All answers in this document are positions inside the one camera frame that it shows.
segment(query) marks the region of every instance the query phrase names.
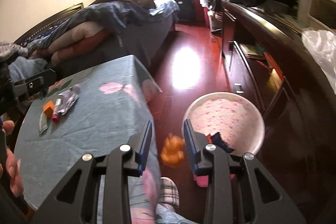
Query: gray tablecloth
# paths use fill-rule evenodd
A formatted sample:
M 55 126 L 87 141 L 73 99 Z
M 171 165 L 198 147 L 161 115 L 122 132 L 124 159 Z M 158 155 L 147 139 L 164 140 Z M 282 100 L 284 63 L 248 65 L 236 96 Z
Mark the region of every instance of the gray tablecloth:
M 76 83 L 81 86 L 78 101 L 59 124 L 51 123 L 40 135 L 43 105 L 49 100 L 55 101 L 61 91 Z M 49 89 L 46 99 L 32 103 L 21 126 L 15 154 L 22 159 L 24 195 L 33 208 L 41 205 L 83 154 L 106 155 L 127 143 L 132 134 L 141 132 L 147 120 L 153 122 L 144 98 L 146 92 L 143 93 L 148 87 L 151 93 L 160 90 L 137 58 L 126 56 L 67 77 Z M 153 134 L 146 169 L 150 172 L 149 181 L 156 187 L 152 191 L 158 193 L 160 170 L 156 157 Z M 129 178 L 131 210 L 132 206 L 153 209 L 144 197 L 142 183 L 142 177 Z M 101 211 L 100 202 L 98 219 L 101 219 Z

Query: dark wooden desk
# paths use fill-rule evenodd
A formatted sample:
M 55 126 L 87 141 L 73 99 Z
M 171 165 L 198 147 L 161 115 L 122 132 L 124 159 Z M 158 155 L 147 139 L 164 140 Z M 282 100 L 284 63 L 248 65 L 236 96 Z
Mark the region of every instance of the dark wooden desk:
M 286 25 L 227 1 L 222 51 L 231 85 L 261 111 L 266 136 L 257 157 L 288 192 L 308 223 L 336 223 L 336 95 L 326 76 Z M 283 74 L 280 88 L 240 44 L 259 44 Z

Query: human hand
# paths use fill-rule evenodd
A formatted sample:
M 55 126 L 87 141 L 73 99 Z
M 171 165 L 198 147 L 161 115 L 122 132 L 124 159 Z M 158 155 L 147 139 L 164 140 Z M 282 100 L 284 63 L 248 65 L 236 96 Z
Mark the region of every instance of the human hand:
M 14 129 L 13 121 L 5 121 L 2 125 L 2 128 L 5 130 L 6 135 L 10 135 Z M 7 148 L 7 160 L 6 160 L 6 171 L 9 174 L 9 184 L 10 189 L 14 196 L 18 197 L 23 193 L 23 181 L 20 175 L 20 166 L 21 160 L 16 161 L 16 158 L 12 151 Z M 0 178 L 3 175 L 3 166 L 0 164 Z

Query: orange cube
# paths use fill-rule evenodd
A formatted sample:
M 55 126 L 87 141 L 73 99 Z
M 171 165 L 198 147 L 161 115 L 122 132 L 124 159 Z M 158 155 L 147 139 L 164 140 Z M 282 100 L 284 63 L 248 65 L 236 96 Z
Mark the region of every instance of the orange cube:
M 55 104 L 53 103 L 53 101 L 49 101 L 43 106 L 43 112 L 49 119 L 51 119 L 54 109 L 55 109 Z

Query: clear plastic bag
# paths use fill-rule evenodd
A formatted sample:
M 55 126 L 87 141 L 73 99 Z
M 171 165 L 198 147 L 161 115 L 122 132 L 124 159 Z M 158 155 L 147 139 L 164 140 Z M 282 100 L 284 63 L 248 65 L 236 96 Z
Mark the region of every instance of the clear plastic bag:
M 336 92 L 336 35 L 330 31 L 305 31 L 302 43 L 326 74 Z

